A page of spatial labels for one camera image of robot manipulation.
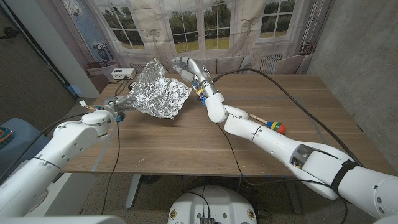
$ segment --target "wooden table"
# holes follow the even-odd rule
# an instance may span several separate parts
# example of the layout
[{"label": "wooden table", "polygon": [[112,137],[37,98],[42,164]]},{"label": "wooden table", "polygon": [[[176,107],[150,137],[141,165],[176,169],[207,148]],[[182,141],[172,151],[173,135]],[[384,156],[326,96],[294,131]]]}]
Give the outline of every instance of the wooden table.
[{"label": "wooden table", "polygon": [[[172,78],[182,80],[177,75]],[[334,131],[365,167],[396,175],[383,155],[357,126],[325,84],[315,75],[272,75],[298,102]],[[286,136],[299,141],[322,142],[341,147],[318,124],[291,102],[273,83],[260,75],[228,75],[216,86],[224,104],[235,106],[268,121],[280,121]],[[114,95],[118,84],[110,84],[94,105]],[[117,173],[167,175],[238,176],[239,171],[227,139],[212,123],[194,92],[174,119],[159,119],[129,111],[120,123],[121,149]],[[291,177],[277,159],[251,141],[227,133],[244,175]],[[93,168],[104,150],[98,166]],[[118,153],[117,133],[72,160],[63,172],[111,172]]]}]

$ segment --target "gray wall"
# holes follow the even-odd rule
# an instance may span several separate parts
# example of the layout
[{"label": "gray wall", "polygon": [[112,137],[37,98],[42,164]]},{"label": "gray wall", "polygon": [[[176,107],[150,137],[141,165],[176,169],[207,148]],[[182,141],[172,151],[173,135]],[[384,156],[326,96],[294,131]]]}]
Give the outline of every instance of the gray wall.
[{"label": "gray wall", "polygon": [[398,171],[398,1],[336,0],[308,73],[318,75]]}]

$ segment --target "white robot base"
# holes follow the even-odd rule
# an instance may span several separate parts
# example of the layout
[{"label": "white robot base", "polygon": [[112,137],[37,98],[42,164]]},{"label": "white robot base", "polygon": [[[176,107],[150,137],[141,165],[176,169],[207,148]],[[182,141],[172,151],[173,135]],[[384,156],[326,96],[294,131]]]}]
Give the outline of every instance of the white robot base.
[{"label": "white robot base", "polygon": [[[198,195],[187,192],[178,198],[170,209],[168,224],[257,223],[251,204],[233,190],[209,185],[197,187],[190,192]],[[203,202],[203,199],[199,196],[202,194],[207,200],[209,208],[206,202]]]}]

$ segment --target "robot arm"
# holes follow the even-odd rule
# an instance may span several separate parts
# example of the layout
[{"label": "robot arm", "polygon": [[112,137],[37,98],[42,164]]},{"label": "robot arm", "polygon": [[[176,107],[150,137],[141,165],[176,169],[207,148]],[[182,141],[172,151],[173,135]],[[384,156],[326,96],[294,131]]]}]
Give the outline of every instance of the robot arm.
[{"label": "robot arm", "polygon": [[199,89],[197,93],[203,93],[212,122],[225,121],[225,131],[254,142],[281,161],[298,179],[331,186],[304,182],[307,187],[331,200],[340,194],[375,218],[398,215],[398,191],[395,189],[398,177],[357,166],[349,155],[334,147],[295,141],[248,120],[245,111],[223,105],[222,94],[202,64],[186,57],[175,58],[173,63],[184,80],[192,81]]},{"label": "robot arm", "polygon": [[123,120],[127,98],[111,98],[86,114],[81,121],[67,121],[56,127],[51,141],[26,165],[0,186],[0,217],[24,216],[60,170],[94,143],[108,138],[115,119]]}]

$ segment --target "aluminum foil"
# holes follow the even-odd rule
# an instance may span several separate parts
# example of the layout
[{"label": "aluminum foil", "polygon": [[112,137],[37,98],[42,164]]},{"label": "aluminum foil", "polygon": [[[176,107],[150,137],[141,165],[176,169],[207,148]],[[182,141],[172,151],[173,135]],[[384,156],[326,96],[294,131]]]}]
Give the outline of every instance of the aluminum foil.
[{"label": "aluminum foil", "polygon": [[164,67],[155,58],[137,77],[128,94],[126,106],[137,108],[143,113],[158,118],[173,118],[178,114],[191,89],[184,83],[164,77]]}]

